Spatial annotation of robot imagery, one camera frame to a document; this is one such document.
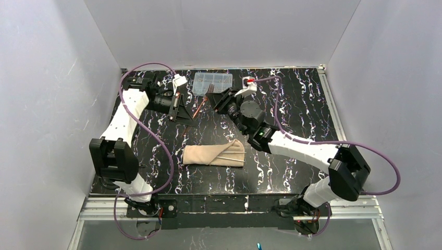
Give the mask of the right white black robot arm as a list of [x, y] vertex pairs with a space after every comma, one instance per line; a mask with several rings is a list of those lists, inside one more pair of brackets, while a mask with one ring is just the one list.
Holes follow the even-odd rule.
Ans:
[[371, 170], [354, 145], [315, 144], [283, 132], [265, 121], [265, 112], [258, 103], [245, 101], [232, 88], [221, 93], [208, 92], [205, 96], [217, 114], [227, 115], [241, 134], [248, 136], [247, 142], [255, 150], [294, 158], [327, 175], [288, 202], [289, 210], [314, 209], [337, 198], [354, 202], [361, 195]]

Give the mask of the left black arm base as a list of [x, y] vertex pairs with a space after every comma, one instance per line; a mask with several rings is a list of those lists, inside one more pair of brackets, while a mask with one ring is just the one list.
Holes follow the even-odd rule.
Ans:
[[177, 216], [177, 201], [174, 199], [151, 200], [147, 203], [125, 199], [128, 205], [128, 218], [175, 218]]

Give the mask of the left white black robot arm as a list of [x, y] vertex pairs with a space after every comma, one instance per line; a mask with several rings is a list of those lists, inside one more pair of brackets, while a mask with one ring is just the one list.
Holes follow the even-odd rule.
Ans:
[[107, 129], [89, 144], [96, 175], [111, 180], [131, 200], [147, 203], [153, 188], [139, 174], [139, 161], [131, 146], [137, 119], [144, 110], [166, 114], [170, 121], [195, 126], [177, 87], [187, 83], [179, 74], [174, 75], [173, 89], [163, 90], [162, 83], [153, 74], [150, 77], [126, 77], [122, 82], [124, 103], [118, 108]]

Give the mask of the beige cloth napkin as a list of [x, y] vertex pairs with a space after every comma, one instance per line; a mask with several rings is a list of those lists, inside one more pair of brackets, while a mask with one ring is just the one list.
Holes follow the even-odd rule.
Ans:
[[244, 166], [243, 162], [217, 159], [217, 156], [244, 160], [245, 154], [221, 154], [223, 151], [245, 152], [243, 144], [234, 139], [226, 144], [216, 145], [187, 145], [183, 150], [183, 165], [205, 165], [239, 167]]

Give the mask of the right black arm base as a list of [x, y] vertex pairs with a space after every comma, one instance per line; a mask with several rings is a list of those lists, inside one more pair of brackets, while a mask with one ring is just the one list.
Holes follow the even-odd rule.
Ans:
[[301, 198], [280, 198], [273, 202], [271, 211], [281, 217], [307, 217], [311, 220], [318, 220], [321, 216], [329, 215], [327, 204], [313, 207]]

